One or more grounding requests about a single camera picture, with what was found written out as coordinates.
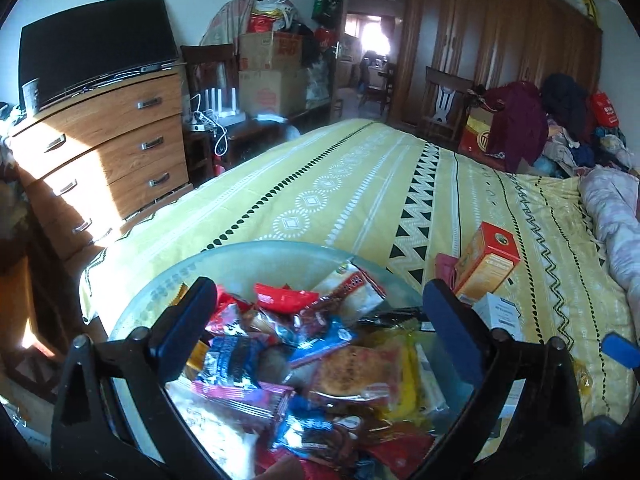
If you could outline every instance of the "drawer handle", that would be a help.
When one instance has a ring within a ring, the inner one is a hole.
[[[156,178],[155,180],[150,180],[149,181],[149,187],[160,186],[160,184],[162,184],[163,182],[166,182],[167,180],[169,180],[169,172],[168,171],[163,176],[161,176],[160,178]]]
[[[154,97],[152,99],[148,99],[147,101],[138,101],[138,104],[136,106],[138,107],[138,110],[142,110],[142,108],[149,108],[150,106],[159,105],[161,102],[161,97]]]
[[[72,231],[73,231],[75,234],[81,233],[82,231],[86,231],[92,223],[93,223],[93,222],[92,222],[92,220],[89,218],[89,219],[88,219],[86,222],[84,222],[83,224],[79,225],[78,227],[74,227],[74,228],[72,229]]]
[[[66,192],[71,191],[73,188],[75,188],[78,185],[78,181],[76,179],[73,179],[71,182],[69,182],[65,187],[63,187],[59,192],[56,193],[56,196],[61,196],[64,195]]]
[[[57,139],[52,140],[49,144],[47,144],[44,148],[44,152],[50,152],[50,150],[53,150],[55,148],[57,148],[58,146],[60,146],[60,144],[64,144],[64,142],[66,141],[66,135],[62,134],[60,135]]]
[[[163,142],[164,142],[164,137],[160,136],[157,139],[150,140],[149,142],[143,142],[142,144],[140,144],[140,149],[144,152],[145,150],[150,150],[151,148],[159,146]]]

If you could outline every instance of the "wardrobe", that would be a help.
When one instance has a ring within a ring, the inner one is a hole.
[[[427,66],[486,88],[540,87],[563,72],[593,92],[601,49],[601,30],[563,0],[406,0],[389,121],[409,131],[418,124],[431,105]]]

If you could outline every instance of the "bed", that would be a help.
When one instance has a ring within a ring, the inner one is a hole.
[[[560,335],[593,377],[585,420],[621,422],[632,373],[600,352],[612,331],[634,338],[624,290],[578,180],[501,173],[384,124],[348,120],[277,146],[166,206],[84,270],[84,320],[111,332],[129,301],[199,251],[249,240],[298,240],[356,253],[421,290],[438,253],[460,255],[481,221],[512,232],[521,263],[497,293],[530,342]],[[168,301],[181,283],[164,284]]]

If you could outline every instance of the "cup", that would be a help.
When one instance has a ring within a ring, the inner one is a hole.
[[[32,79],[28,83],[22,85],[22,95],[24,96],[24,109],[27,117],[33,117],[40,110],[38,104],[38,81],[40,79]]]

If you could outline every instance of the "flat screen tv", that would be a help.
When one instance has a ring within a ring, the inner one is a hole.
[[[22,28],[18,93],[38,78],[40,107],[123,73],[178,58],[164,0],[107,0]]]

